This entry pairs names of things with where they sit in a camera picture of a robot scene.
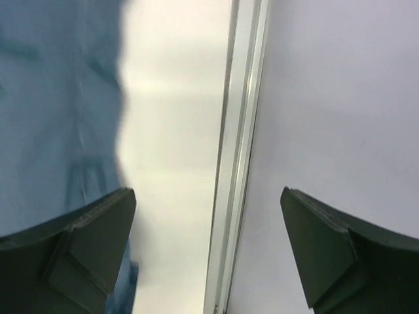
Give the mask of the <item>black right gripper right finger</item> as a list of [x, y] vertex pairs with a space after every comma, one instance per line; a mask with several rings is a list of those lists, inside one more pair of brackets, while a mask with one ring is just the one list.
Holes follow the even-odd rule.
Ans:
[[285, 227], [314, 313], [417, 313], [418, 240], [284, 188]]

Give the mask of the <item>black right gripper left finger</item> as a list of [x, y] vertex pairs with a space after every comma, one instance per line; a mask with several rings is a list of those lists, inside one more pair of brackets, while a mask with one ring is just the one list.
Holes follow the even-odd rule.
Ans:
[[103, 313], [135, 210], [134, 191], [121, 188], [1, 237], [1, 312]]

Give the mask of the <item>blue cartoon print pillowcase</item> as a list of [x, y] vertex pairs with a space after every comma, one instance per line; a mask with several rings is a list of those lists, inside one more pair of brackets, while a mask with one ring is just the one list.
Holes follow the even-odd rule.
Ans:
[[[123, 188], [123, 1], [1, 2], [1, 237]], [[129, 236], [103, 313], [131, 313]]]

